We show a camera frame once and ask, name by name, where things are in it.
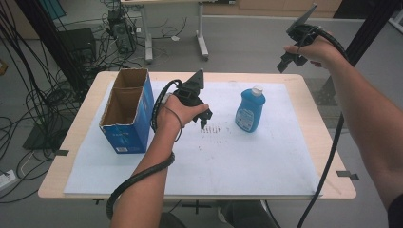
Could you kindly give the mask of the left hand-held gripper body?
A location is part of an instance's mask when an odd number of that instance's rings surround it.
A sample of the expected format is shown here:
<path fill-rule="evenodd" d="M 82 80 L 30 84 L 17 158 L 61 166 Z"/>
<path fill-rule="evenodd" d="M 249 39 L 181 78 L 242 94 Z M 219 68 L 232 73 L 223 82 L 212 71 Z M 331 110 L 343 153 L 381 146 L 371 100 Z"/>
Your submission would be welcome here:
<path fill-rule="evenodd" d="M 203 70 L 198 70 L 186 82 L 180 83 L 174 91 L 174 95 L 185 106 L 202 105 L 203 101 L 199 98 L 201 90 L 204 89 Z"/>

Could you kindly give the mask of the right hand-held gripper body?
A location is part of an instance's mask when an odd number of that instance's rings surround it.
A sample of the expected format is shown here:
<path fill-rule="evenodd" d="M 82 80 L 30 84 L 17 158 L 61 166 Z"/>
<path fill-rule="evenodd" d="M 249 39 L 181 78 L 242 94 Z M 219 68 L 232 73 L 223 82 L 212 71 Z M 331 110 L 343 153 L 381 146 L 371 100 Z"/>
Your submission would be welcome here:
<path fill-rule="evenodd" d="M 286 30 L 289 37 L 297 44 L 312 44 L 316 39 L 319 27 L 307 24 L 307 20 L 316 8 L 317 3 L 314 3 Z"/>

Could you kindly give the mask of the blue bottle with white cap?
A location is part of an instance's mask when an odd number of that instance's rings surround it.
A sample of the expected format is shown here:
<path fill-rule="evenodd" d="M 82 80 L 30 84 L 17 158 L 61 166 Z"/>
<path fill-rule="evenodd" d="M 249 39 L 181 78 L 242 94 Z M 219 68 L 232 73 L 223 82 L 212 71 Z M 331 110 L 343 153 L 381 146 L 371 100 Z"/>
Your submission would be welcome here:
<path fill-rule="evenodd" d="M 262 108 L 266 99 L 261 86 L 245 89 L 235 116 L 236 125 L 243 131 L 253 133 L 259 125 Z"/>

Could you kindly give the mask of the blue cardboard box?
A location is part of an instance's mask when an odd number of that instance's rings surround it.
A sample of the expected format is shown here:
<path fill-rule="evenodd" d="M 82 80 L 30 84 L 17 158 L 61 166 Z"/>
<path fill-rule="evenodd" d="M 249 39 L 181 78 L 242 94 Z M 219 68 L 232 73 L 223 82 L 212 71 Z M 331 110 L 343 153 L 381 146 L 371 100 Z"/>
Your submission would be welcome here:
<path fill-rule="evenodd" d="M 154 96 L 148 70 L 119 71 L 99 126 L 118 154 L 144 153 L 148 144 Z"/>

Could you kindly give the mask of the person's right hand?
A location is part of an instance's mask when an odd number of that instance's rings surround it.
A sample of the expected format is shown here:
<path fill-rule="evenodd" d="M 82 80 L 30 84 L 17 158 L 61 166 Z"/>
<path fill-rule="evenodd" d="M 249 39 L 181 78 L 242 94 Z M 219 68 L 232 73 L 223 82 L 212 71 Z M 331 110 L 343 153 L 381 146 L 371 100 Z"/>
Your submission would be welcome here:
<path fill-rule="evenodd" d="M 283 49 L 288 53 L 307 58 L 316 67 L 332 69 L 347 63 L 336 47 L 322 36 L 318 36 L 311 45 L 285 46 Z"/>

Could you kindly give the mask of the person's left hand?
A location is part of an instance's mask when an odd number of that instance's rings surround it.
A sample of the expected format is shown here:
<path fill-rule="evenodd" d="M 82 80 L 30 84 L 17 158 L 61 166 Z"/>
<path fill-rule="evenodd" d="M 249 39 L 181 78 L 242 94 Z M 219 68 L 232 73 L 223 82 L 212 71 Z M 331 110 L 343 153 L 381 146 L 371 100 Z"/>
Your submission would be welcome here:
<path fill-rule="evenodd" d="M 176 135 L 208 108 L 207 104 L 185 106 L 175 95 L 168 95 L 157 115 L 157 132 Z"/>

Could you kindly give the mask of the dark floor mat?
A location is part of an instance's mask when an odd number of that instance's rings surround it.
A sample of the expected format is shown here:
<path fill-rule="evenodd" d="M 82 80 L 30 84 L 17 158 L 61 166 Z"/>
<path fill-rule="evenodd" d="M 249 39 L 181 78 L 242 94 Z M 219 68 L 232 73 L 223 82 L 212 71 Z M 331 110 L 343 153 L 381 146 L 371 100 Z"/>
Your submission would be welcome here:
<path fill-rule="evenodd" d="M 313 96 L 326 127 L 336 129 L 341 110 L 338 106 L 332 80 L 329 77 L 305 78 L 305 83 Z"/>

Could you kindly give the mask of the white table mat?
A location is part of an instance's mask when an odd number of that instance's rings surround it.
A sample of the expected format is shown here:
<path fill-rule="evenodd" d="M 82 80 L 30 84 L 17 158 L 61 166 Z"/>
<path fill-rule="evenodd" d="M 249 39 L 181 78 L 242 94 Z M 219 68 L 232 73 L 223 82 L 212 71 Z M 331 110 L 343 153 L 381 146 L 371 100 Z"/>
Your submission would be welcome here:
<path fill-rule="evenodd" d="M 235 124 L 241 92 L 263 88 L 266 103 L 259 126 L 246 133 Z M 112 83 L 78 150 L 64 189 L 69 195 L 109 195 L 144 154 L 117 154 L 99 127 Z M 204 129 L 189 123 L 174 144 L 165 196 L 309 198 L 319 182 L 285 84 L 205 83 L 201 99 L 212 119 Z"/>

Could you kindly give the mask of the person's right leg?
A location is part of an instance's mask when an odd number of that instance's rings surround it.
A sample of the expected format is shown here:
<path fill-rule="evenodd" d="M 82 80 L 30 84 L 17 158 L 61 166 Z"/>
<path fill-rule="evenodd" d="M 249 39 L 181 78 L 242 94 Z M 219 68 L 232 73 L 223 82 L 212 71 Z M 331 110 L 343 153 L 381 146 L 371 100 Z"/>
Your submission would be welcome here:
<path fill-rule="evenodd" d="M 260 200 L 222 200 L 218 206 L 233 228 L 278 228 Z"/>

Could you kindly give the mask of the person's leg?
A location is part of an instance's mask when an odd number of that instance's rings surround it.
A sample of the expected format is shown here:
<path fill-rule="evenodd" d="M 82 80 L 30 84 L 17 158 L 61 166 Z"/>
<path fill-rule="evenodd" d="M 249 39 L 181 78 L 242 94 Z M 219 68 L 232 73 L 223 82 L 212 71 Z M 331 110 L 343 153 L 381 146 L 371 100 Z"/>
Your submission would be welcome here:
<path fill-rule="evenodd" d="M 278 228 L 260 200 L 222 200 L 218 206 L 233 228 Z"/>
<path fill-rule="evenodd" d="M 187 228 L 186 225 L 171 213 L 162 213 L 159 228 Z"/>

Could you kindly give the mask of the person's left leg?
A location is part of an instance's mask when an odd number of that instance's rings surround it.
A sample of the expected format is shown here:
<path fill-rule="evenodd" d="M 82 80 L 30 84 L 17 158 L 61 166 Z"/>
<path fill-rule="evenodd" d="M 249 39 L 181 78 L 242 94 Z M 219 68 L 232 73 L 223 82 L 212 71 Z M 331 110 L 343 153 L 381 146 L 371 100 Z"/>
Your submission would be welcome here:
<path fill-rule="evenodd" d="M 171 213 L 162 213 L 159 228 L 187 228 L 186 225 Z"/>

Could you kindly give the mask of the black equipment box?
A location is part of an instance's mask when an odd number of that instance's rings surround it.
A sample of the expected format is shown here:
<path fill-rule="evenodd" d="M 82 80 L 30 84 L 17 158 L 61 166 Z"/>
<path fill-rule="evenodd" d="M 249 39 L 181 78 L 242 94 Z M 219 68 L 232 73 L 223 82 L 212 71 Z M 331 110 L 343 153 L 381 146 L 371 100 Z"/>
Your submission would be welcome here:
<path fill-rule="evenodd" d="M 93 63 L 96 59 L 96 42 L 90 28 L 59 31 L 58 35 L 77 64 Z"/>

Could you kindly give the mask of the black floor plate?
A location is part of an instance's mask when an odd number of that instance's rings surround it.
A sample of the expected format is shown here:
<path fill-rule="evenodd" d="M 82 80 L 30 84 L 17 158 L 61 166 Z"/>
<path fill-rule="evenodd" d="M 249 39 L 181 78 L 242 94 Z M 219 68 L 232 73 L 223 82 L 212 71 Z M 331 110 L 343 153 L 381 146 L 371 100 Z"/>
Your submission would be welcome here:
<path fill-rule="evenodd" d="M 35 122 L 23 147 L 27 150 L 58 150 L 73 120 L 74 116 L 70 114 L 51 114 L 40 118 Z"/>

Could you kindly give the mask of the white desk frame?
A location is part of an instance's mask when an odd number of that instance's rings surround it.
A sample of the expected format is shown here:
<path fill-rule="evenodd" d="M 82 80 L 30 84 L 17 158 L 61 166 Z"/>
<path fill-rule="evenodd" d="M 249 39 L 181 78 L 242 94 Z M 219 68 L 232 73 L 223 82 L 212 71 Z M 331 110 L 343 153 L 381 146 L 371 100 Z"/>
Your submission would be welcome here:
<path fill-rule="evenodd" d="M 190 10 L 194 10 L 194 15 L 198 18 L 198 28 L 196 29 L 196 40 L 198 42 L 201 57 L 203 60 L 209 58 L 209 52 L 203 36 L 203 6 L 205 3 L 214 3 L 218 0 L 120 0 L 123 5 L 135 6 L 141 15 L 142 32 L 144 33 L 144 59 L 150 64 L 154 60 L 153 38 L 148 24 L 149 11 L 154 10 L 162 18 L 169 18 L 169 14 L 188 17 Z"/>

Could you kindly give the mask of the black metal frame post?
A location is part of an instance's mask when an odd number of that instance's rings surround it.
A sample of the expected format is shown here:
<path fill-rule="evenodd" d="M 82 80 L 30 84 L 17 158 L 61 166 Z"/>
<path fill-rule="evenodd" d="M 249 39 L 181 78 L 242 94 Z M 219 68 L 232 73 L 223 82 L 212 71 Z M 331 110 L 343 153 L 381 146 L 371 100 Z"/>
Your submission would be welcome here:
<path fill-rule="evenodd" d="M 394 9 L 403 0 L 380 0 L 375 4 L 364 23 L 356 33 L 353 41 L 347 47 L 346 53 L 350 64 L 354 67 L 376 36 L 393 16 Z"/>
<path fill-rule="evenodd" d="M 50 16 L 39 0 L 14 0 L 28 19 L 29 23 L 45 44 L 56 64 L 65 74 L 73 90 L 85 95 L 89 86 L 78 67 L 74 64 L 67 48 L 59 37 L 58 31 Z"/>

